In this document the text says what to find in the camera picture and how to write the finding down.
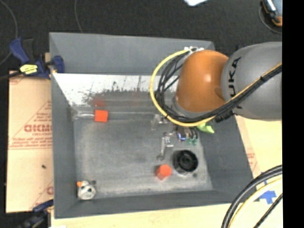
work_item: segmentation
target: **black cable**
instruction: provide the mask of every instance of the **black cable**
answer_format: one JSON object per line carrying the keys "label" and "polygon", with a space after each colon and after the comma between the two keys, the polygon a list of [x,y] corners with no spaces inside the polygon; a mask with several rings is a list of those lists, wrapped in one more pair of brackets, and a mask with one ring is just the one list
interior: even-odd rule
{"label": "black cable", "polygon": [[281,175],[283,173],[283,166],[279,165],[276,166],[274,168],[271,168],[265,172],[263,172],[262,174],[260,174],[258,177],[256,177],[255,179],[253,179],[238,195],[237,197],[233,200],[233,202],[231,203],[230,207],[228,208],[225,217],[223,219],[222,222],[222,226],[221,228],[228,228],[231,219],[235,213],[235,211],[238,208],[238,205],[240,204],[240,202],[242,201],[242,199],[253,189],[255,188],[258,184],[273,178],[275,176]]}
{"label": "black cable", "polygon": [[[14,24],[15,24],[15,38],[18,37],[18,23],[17,23],[17,20],[16,20],[16,16],[14,15],[14,13],[12,12],[12,10],[9,8],[9,6],[2,0],[0,0],[1,4],[9,11],[11,17],[13,18],[14,20]],[[0,62],[0,66],[6,62],[6,60],[10,57],[11,55],[11,52],[9,52],[6,57]]]}
{"label": "black cable", "polygon": [[260,225],[267,219],[270,213],[275,209],[275,207],[280,203],[283,198],[283,193],[274,201],[274,203],[270,206],[270,208],[266,211],[266,213],[262,216],[262,218],[256,223],[253,228],[258,228]]}
{"label": "black cable", "polygon": [[22,72],[15,72],[15,73],[11,73],[11,74],[1,76],[0,81],[5,80],[5,79],[9,79],[9,78],[14,77],[14,76],[18,76],[20,74],[22,74]]}

